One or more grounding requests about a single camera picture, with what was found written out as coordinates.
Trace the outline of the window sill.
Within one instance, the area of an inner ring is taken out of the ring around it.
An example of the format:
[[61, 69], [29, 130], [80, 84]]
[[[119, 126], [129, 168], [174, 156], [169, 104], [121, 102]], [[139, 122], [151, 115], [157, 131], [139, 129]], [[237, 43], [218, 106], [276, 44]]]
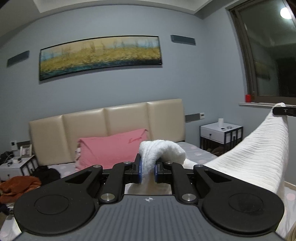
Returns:
[[239, 106], [253, 106], [259, 108], [272, 108], [275, 103], [266, 103], [266, 102], [239, 102]]

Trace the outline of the black clothing heap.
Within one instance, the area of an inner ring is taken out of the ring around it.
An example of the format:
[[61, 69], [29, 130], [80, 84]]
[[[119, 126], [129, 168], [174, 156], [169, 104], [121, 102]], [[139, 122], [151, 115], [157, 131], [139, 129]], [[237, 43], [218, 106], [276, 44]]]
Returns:
[[32, 176], [37, 177], [41, 186], [59, 180], [61, 178], [61, 174], [54, 168], [48, 168], [47, 166], [39, 166], [32, 172]]

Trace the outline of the orange brown cloth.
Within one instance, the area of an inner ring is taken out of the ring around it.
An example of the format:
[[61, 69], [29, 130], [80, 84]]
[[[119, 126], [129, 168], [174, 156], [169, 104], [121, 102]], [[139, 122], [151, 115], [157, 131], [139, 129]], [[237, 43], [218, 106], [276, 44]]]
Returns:
[[14, 203], [24, 193], [41, 186], [41, 181], [33, 176], [16, 176], [1, 183], [1, 203]]

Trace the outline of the white black left nightstand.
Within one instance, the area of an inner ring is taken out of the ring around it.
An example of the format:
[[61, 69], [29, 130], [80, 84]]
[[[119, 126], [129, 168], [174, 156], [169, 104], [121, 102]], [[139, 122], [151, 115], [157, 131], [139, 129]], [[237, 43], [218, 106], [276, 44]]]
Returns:
[[10, 161], [1, 165], [1, 181], [7, 181], [16, 176], [30, 176], [38, 166], [39, 163], [35, 155], [21, 160], [19, 158], [10, 159]]

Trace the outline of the white black nightstand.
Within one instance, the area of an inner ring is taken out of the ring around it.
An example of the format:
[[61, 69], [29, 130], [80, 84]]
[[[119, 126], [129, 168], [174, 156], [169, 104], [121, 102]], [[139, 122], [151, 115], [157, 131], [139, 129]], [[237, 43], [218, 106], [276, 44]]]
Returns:
[[1, 181], [7, 181], [16, 176], [30, 176], [38, 166], [39, 163], [35, 155], [21, 160], [19, 158], [10, 159], [10, 161], [1, 165]]
[[213, 152], [220, 148], [221, 153], [233, 149], [243, 140], [243, 126], [224, 123], [210, 123], [200, 126], [200, 148]]

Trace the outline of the beige padded headboard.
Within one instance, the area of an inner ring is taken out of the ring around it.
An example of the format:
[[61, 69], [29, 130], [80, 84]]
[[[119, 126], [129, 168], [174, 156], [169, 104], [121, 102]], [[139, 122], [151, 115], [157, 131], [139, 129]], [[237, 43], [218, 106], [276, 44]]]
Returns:
[[33, 120], [31, 143], [41, 165], [74, 162], [79, 138], [107, 137], [144, 128], [149, 140], [185, 140], [181, 99], [92, 109]]

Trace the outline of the pink pillow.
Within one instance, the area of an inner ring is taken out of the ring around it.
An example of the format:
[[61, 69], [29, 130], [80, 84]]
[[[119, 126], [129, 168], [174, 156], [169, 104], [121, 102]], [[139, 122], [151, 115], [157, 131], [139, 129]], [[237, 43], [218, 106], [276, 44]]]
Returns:
[[117, 163], [133, 162], [140, 143], [147, 140], [147, 130], [144, 128], [108, 137], [80, 138], [75, 169], [81, 171], [93, 165], [110, 169]]

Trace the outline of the white cup on nightstand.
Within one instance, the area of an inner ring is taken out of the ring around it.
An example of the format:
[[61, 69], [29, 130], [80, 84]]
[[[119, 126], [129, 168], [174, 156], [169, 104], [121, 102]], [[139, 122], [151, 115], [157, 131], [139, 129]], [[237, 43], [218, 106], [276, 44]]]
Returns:
[[219, 126], [219, 128], [223, 128], [224, 127], [224, 118], [219, 118], [218, 119], [218, 126]]

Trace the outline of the white black right nightstand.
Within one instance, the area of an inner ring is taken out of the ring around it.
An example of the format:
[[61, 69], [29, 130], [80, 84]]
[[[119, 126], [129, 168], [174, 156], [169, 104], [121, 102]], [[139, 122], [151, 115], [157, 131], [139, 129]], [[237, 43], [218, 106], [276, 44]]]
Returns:
[[213, 152], [220, 148], [221, 153], [233, 149], [243, 140], [243, 126], [224, 123], [210, 123], [200, 126], [200, 148]]

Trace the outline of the dark framed window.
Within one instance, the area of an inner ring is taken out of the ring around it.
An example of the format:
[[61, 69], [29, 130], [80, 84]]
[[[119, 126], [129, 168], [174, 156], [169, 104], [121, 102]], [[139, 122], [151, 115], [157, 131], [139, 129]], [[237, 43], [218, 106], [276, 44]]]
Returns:
[[254, 102], [295, 104], [295, 1], [244, 1], [229, 8]]

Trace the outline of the photo frame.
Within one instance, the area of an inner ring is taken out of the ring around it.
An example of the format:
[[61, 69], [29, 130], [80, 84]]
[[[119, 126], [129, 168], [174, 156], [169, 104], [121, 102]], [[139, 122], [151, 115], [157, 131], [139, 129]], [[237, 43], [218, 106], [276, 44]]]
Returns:
[[32, 144], [23, 145], [20, 147], [20, 157], [26, 158], [32, 156]]

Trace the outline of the wall switch panel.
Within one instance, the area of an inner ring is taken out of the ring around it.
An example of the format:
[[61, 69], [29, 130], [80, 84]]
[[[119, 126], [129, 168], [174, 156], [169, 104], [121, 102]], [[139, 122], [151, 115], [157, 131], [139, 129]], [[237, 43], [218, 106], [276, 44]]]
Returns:
[[193, 121], [203, 120], [204, 118], [205, 118], [204, 113], [188, 114], [188, 115], [185, 115], [185, 122], [190, 123]]

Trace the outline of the dark wall sconce right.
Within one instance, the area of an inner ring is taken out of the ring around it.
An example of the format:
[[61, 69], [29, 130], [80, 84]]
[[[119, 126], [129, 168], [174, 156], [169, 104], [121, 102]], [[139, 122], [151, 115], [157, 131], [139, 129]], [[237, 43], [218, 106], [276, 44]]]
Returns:
[[171, 41], [173, 43], [179, 43], [179, 44], [196, 45], [196, 41], [194, 38], [179, 36], [179, 35], [171, 35]]

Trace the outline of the dark wall sconce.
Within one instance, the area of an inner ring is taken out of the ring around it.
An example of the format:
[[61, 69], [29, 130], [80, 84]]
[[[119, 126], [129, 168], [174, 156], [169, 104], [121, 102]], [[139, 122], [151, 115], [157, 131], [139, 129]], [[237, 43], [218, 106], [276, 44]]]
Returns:
[[179, 35], [171, 35], [171, 41], [173, 43], [179, 43], [179, 44], [196, 45], [196, 41], [194, 38], [179, 36]]
[[16, 63], [22, 62], [28, 59], [29, 56], [30, 56], [30, 51], [25, 51], [20, 54], [17, 54], [7, 60], [6, 66], [10, 67], [12, 65], [15, 65]]

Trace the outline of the dark wall sconce left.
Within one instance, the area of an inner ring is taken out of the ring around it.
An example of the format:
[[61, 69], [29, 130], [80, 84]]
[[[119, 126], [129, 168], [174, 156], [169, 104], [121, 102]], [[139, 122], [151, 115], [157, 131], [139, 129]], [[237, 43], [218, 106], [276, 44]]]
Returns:
[[28, 59], [29, 56], [30, 56], [30, 51], [25, 51], [20, 54], [17, 54], [7, 60], [6, 66], [10, 67], [12, 65], [15, 65], [16, 63], [22, 62]]

